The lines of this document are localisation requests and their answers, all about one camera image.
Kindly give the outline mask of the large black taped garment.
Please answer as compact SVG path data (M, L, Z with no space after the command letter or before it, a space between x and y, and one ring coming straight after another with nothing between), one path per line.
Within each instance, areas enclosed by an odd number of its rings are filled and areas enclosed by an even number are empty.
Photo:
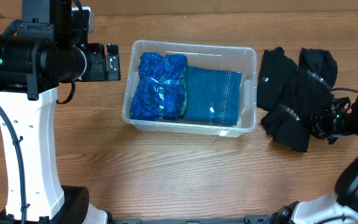
M261 125L273 141L296 152L308 150L309 120L328 109L337 78L337 62L327 50L302 49L298 73L289 79L278 103L262 118Z

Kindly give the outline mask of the sparkly blue fabric bundle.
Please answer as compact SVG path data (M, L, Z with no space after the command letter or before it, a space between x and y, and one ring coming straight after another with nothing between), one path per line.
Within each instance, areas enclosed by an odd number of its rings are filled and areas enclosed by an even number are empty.
M139 83L130 109L131 119L177 120L188 107L188 59L183 54L140 56Z

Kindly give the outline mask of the blue denim jeans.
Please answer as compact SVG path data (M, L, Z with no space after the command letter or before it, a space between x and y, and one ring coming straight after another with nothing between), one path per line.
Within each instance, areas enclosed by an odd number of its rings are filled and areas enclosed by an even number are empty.
M183 119L235 126L241 80L239 72L189 67L188 109Z

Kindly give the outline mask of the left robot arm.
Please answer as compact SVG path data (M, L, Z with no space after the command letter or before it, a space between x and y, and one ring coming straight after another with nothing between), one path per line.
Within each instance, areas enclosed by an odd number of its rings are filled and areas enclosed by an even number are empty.
M86 187L60 183L54 118L58 86L121 78L119 48L88 42L93 13L79 1L24 1L0 34L0 128L8 177L0 223L109 224Z

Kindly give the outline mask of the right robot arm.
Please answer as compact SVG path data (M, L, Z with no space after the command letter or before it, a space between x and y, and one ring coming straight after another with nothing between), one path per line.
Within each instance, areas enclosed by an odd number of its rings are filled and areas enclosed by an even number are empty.
M355 102L335 99L324 114L306 120L313 136L330 144L358 136L358 92ZM308 202L293 202L260 220L261 223L358 223L358 157L339 176L334 191Z

